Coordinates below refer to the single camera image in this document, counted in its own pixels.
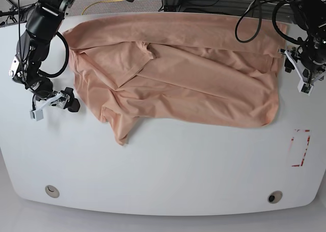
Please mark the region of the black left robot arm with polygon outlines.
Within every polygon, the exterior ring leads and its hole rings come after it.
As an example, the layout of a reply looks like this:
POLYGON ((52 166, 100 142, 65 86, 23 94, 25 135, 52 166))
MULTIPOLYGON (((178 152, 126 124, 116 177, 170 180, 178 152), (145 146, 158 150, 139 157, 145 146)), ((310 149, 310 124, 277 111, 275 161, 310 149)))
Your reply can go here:
POLYGON ((315 82, 325 77, 325 0, 282 0, 271 16, 272 24, 283 39, 297 45, 291 49, 280 49, 286 56, 285 71, 296 71, 300 77, 298 90, 310 94, 315 82), (307 33, 306 39, 294 39, 284 34, 276 23, 278 10, 288 5, 295 23, 307 33))

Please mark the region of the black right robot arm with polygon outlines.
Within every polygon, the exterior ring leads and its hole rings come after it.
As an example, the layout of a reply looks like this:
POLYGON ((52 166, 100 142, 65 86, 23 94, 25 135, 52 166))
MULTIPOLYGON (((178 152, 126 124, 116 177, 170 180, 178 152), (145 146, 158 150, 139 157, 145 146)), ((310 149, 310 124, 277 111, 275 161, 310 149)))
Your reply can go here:
POLYGON ((27 20, 25 32, 19 34, 12 68, 9 75, 16 83, 23 84, 33 93, 32 113, 36 113, 36 101, 46 101, 51 106, 78 112, 80 103, 72 88, 55 91, 51 79, 60 76, 67 68, 69 48, 59 28, 75 0, 38 0, 27 20), (65 61, 57 73, 47 73, 40 69, 49 54, 51 40, 59 37, 65 46, 65 61))

